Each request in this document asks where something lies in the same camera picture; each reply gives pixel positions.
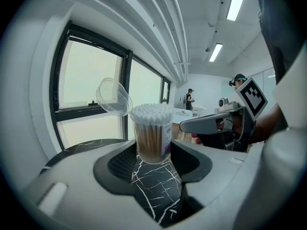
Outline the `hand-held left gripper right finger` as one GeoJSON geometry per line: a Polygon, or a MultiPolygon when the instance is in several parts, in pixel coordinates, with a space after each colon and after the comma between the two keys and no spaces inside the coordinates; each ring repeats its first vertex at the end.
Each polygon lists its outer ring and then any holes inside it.
{"type": "Polygon", "coordinates": [[[175,140],[171,159],[188,197],[203,207],[239,208],[255,177],[261,152],[262,144],[244,153],[175,140]]]}

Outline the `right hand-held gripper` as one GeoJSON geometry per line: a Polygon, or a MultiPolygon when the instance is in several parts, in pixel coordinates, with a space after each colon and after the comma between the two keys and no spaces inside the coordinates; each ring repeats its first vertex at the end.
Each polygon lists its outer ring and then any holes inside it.
{"type": "Polygon", "coordinates": [[[230,119],[232,116],[242,116],[240,136],[224,133],[222,143],[217,149],[246,152],[248,142],[254,133],[256,119],[266,107],[268,101],[253,78],[248,78],[237,90],[227,98],[219,100],[214,114],[182,121],[179,129],[182,132],[212,135],[219,134],[216,130],[217,119],[230,119]]]}

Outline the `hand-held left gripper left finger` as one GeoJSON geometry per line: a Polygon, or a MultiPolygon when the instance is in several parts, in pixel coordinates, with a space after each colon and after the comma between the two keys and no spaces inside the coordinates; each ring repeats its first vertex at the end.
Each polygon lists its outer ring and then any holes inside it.
{"type": "Polygon", "coordinates": [[[158,230],[135,199],[134,141],[64,158],[23,191],[35,216],[52,230],[158,230]]]}

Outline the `person's right hand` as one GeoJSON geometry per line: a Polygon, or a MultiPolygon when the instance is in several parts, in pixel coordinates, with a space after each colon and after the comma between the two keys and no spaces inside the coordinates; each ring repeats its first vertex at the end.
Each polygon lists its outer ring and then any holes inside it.
{"type": "Polygon", "coordinates": [[[232,136],[240,136],[242,130],[242,116],[235,115],[230,119],[217,119],[216,120],[216,130],[221,133],[212,135],[191,134],[191,137],[195,139],[195,143],[199,145],[204,145],[207,147],[217,148],[220,143],[222,143],[222,138],[224,133],[231,134],[232,136]]]}

